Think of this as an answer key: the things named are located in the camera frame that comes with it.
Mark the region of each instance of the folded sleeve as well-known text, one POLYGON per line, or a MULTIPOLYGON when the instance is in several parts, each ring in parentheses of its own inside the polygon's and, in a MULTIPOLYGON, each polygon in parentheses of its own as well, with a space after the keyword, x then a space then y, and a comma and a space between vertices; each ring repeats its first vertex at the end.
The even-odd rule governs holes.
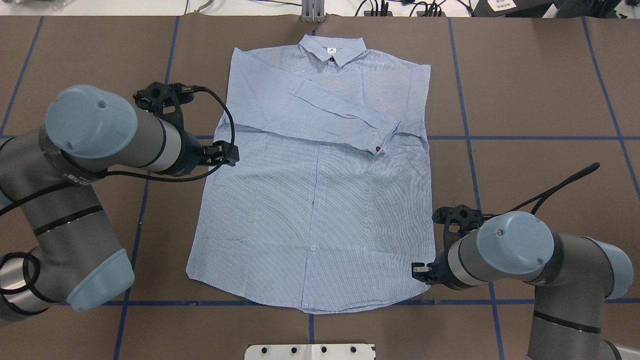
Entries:
POLYGON ((282 136, 378 154, 399 120, 236 49, 227 106, 234 122, 282 136))

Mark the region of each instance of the white mount plate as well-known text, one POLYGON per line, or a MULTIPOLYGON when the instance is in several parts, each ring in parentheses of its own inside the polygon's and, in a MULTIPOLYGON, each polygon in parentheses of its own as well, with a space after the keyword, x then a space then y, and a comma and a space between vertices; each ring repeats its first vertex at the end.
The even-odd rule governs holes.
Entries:
POLYGON ((252 345, 244 360, 376 360, 375 348, 371 344, 252 345))

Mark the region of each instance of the blue striped shirt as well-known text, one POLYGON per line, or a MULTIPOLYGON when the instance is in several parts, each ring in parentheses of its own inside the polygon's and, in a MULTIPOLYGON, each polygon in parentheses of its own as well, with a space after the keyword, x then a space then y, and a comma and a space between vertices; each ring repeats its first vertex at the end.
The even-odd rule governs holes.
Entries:
MULTIPOLYGON (((236 49, 227 106, 241 161, 207 179, 187 274, 313 314, 428 289, 435 256, 424 127, 429 65, 360 39, 236 49)), ((215 139, 228 139, 223 117, 215 139)))

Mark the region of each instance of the light blue end cap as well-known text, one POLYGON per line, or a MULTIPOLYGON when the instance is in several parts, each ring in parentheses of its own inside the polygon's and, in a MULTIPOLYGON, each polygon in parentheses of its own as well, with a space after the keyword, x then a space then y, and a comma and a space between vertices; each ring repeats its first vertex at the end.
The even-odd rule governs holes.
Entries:
POLYGON ((47 135, 57 147, 86 159, 105 158, 129 144, 138 128, 123 97, 89 85, 64 89, 49 105, 47 135))
POLYGON ((627 254, 619 247, 615 247, 608 243, 602 243, 592 238, 583 236, 598 245, 611 263, 613 270, 613 290, 607 299, 617 299, 622 297, 629 290, 629 286, 634 282, 634 266, 627 254))
POLYGON ((478 229, 476 242, 489 265, 511 275, 539 270, 554 253, 551 230, 523 211, 512 211, 485 222, 478 229))
POLYGON ((93 269, 67 297, 76 311, 91 310, 113 299, 133 284, 127 251, 120 249, 93 269))

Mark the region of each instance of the metal bracket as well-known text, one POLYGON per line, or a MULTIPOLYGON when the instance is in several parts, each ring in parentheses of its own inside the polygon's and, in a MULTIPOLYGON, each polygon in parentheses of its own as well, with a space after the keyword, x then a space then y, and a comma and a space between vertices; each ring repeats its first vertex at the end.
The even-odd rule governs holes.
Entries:
POLYGON ((375 360, 373 344, 252 345, 244 360, 375 360))
POLYGON ((324 22, 324 0, 302 0, 302 22, 324 22))

